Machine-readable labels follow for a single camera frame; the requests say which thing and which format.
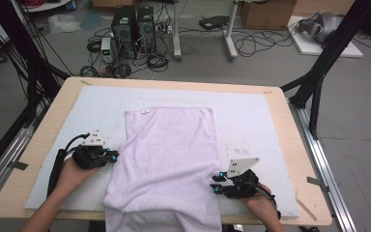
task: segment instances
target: forearm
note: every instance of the forearm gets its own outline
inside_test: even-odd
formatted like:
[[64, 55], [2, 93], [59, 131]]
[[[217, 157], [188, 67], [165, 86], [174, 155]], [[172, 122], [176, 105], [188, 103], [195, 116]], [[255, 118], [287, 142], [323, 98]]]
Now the forearm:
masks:
[[55, 189], [19, 231], [47, 232], [67, 197], [67, 193]]

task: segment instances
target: gray floor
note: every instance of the gray floor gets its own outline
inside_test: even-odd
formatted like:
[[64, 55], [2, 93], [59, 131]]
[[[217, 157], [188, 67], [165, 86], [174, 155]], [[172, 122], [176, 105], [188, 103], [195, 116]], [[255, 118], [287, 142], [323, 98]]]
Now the gray floor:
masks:
[[[38, 14], [69, 14], [64, 9]], [[92, 14], [78, 10], [78, 21]], [[198, 28], [198, 17], [185, 17], [181, 24]], [[110, 25], [109, 19], [97, 20], [92, 30], [47, 35], [47, 39], [73, 73], [87, 65], [89, 37]], [[189, 33], [182, 35], [184, 57], [182, 62], [170, 59], [166, 72], [153, 72], [155, 80], [230, 83], [242, 85], [282, 86], [305, 74], [317, 57], [299, 55], [294, 45], [275, 46], [249, 58], [228, 60], [228, 52], [220, 34]], [[318, 123], [318, 134], [332, 168], [336, 182], [350, 210], [357, 231], [371, 231], [371, 49], [354, 41], [363, 53], [362, 59], [340, 58], [324, 82]], [[49, 52], [51, 63], [63, 69]], [[147, 72], [137, 72], [132, 78], [150, 79]], [[295, 93], [286, 93], [290, 97]], [[11, 63], [0, 63], [0, 138], [25, 106], [26, 102]], [[13, 231], [24, 220], [0, 219], [0, 231]], [[85, 231], [87, 221], [56, 221], [53, 231]], [[299, 231], [287, 226], [287, 231]], [[321, 231], [340, 231], [336, 223], [320, 227]], [[261, 226], [245, 226], [244, 231], [264, 231]]]

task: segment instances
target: aluminum frame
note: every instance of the aluminum frame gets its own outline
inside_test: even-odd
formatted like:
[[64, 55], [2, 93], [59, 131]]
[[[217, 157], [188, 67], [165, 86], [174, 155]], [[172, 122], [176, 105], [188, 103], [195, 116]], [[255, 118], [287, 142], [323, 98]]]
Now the aluminum frame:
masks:
[[343, 232], [357, 232], [354, 221], [346, 207], [345, 201], [343, 200], [342, 194], [340, 193], [339, 187], [336, 184], [333, 173], [330, 170], [327, 158], [324, 150], [322, 149], [319, 140], [313, 138], [312, 132], [309, 130], [309, 116], [306, 109], [296, 108], [296, 112], [300, 119], [300, 125], [305, 135], [305, 139], [308, 142], [309, 149], [311, 151], [312, 158], [318, 169], [321, 181], [325, 186], [329, 187], [327, 195], [329, 197], [331, 206], [335, 211], [336, 219]]

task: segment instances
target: electronic device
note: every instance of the electronic device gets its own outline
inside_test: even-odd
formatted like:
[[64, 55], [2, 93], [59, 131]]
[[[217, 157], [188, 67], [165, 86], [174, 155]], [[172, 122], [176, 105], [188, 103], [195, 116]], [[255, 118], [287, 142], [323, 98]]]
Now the electronic device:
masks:
[[106, 64], [110, 64], [113, 62], [113, 52], [111, 49], [111, 39], [110, 38], [103, 38], [101, 39], [101, 56], [103, 58], [103, 62]]
[[213, 176], [215, 184], [210, 186], [215, 194], [224, 194], [230, 199], [253, 197], [257, 192], [260, 192], [261, 195], [269, 199], [276, 210], [278, 218], [281, 218], [281, 213], [277, 210], [275, 196], [263, 188], [259, 178], [251, 170], [251, 166], [258, 161], [258, 158], [231, 159], [228, 171], [219, 172], [218, 176]]
[[138, 24], [134, 6], [118, 6], [111, 22], [116, 51], [119, 57], [136, 58], [135, 51], [139, 44]]
[[[79, 138], [83, 138], [84, 140], [77, 147], [70, 148], [72, 143]], [[65, 149], [59, 149], [53, 163], [53, 169], [50, 173], [47, 196], [55, 189], [62, 171], [63, 162], [69, 154], [71, 154], [77, 166], [82, 169], [102, 167], [110, 162], [116, 162], [117, 157], [120, 155], [119, 152], [103, 148], [104, 144], [103, 138], [96, 131], [93, 133], [80, 134], [74, 137]]]
[[157, 51], [154, 14], [153, 7], [141, 7], [137, 11], [142, 52], [154, 53]]
[[338, 28], [342, 19], [333, 13], [315, 13], [308, 19], [303, 19], [298, 24], [299, 32], [306, 32], [319, 44], [326, 44]]
[[212, 16], [199, 20], [200, 26], [206, 30], [213, 30], [228, 25], [229, 16]]

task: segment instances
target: table leg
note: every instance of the table leg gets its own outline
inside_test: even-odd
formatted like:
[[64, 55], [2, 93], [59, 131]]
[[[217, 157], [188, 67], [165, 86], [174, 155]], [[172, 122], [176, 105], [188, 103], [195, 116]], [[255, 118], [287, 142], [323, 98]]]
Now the table leg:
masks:
[[174, 59], [176, 61], [182, 61], [182, 49], [180, 48], [180, 35], [179, 35], [179, 19], [178, 14], [179, 0], [174, 1], [174, 25], [173, 25], [173, 49]]
[[231, 6], [230, 20], [228, 21], [228, 29], [224, 30], [224, 38], [227, 43], [228, 50], [230, 51], [230, 61], [233, 61], [238, 57], [237, 50], [234, 47], [234, 42], [231, 39], [231, 33], [233, 31], [234, 19], [236, 18], [238, 1], [233, 0], [233, 5]]

